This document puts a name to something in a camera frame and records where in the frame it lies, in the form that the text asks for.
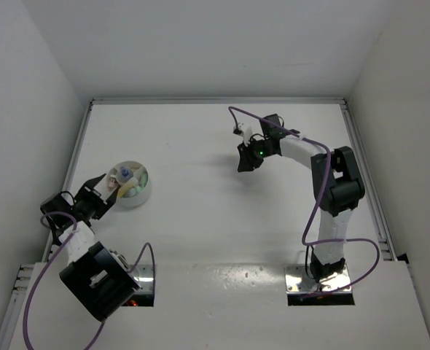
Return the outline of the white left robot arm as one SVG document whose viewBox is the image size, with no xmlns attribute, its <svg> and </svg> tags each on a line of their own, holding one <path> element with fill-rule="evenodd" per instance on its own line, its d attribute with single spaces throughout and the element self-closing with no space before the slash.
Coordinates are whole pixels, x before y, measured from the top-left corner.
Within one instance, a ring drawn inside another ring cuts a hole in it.
<svg viewBox="0 0 430 350">
<path fill-rule="evenodd" d="M 140 285 L 129 265 L 107 249 L 91 228 L 116 203 L 117 190 L 97 190 L 106 177 L 88 179 L 68 201 L 59 192 L 40 205 L 52 242 L 66 249 L 67 266 L 60 280 L 98 321 L 106 321 L 138 291 Z"/>
</svg>

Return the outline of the green highlighter pen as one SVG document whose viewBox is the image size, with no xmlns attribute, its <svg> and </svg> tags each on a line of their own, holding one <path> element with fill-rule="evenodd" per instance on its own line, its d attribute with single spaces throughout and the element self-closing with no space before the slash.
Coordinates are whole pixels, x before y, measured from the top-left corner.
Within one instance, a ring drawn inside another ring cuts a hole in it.
<svg viewBox="0 0 430 350">
<path fill-rule="evenodd" d="M 148 173 L 144 172 L 138 179 L 138 186 L 142 189 L 144 189 L 148 183 Z"/>
</svg>

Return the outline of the pink silver usb stick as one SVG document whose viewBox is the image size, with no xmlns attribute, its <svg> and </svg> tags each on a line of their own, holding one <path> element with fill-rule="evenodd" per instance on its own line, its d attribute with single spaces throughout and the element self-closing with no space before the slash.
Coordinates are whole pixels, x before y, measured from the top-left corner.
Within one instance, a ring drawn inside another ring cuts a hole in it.
<svg viewBox="0 0 430 350">
<path fill-rule="evenodd" d="M 118 186 L 118 183 L 117 183 L 117 181 L 116 181 L 116 178 L 115 177 L 113 177 L 113 176 L 110 176 L 109 177 L 109 179 L 108 179 L 108 182 L 107 182 L 107 187 L 109 188 L 109 189 L 114 189 L 114 188 L 116 188 Z"/>
</svg>

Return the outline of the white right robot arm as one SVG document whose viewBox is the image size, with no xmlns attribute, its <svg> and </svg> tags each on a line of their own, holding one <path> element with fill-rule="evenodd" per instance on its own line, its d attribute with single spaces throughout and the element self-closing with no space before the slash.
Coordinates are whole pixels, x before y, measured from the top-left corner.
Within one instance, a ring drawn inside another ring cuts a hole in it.
<svg viewBox="0 0 430 350">
<path fill-rule="evenodd" d="M 235 121 L 233 133 L 243 139 L 238 145 L 238 172 L 254 171 L 265 158 L 274 155 L 308 168 L 316 201 L 302 237 L 302 244 L 313 248 L 309 277 L 318 282 L 341 272 L 345 265 L 343 245 L 348 223 L 365 194 L 353 150 L 347 146 L 330 150 L 295 129 L 286 129 L 277 114 L 258 120 L 261 133 Z"/>
</svg>

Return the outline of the yellow highlighter pen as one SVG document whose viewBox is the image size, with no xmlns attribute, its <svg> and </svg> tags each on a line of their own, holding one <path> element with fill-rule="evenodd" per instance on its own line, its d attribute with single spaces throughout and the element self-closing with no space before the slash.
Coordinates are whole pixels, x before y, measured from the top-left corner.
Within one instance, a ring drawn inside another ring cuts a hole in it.
<svg viewBox="0 0 430 350">
<path fill-rule="evenodd" d="M 128 191 L 134 188 L 138 184 L 138 181 L 134 178 L 130 179 L 126 183 L 122 184 L 117 192 L 117 197 L 122 198 Z"/>
</svg>

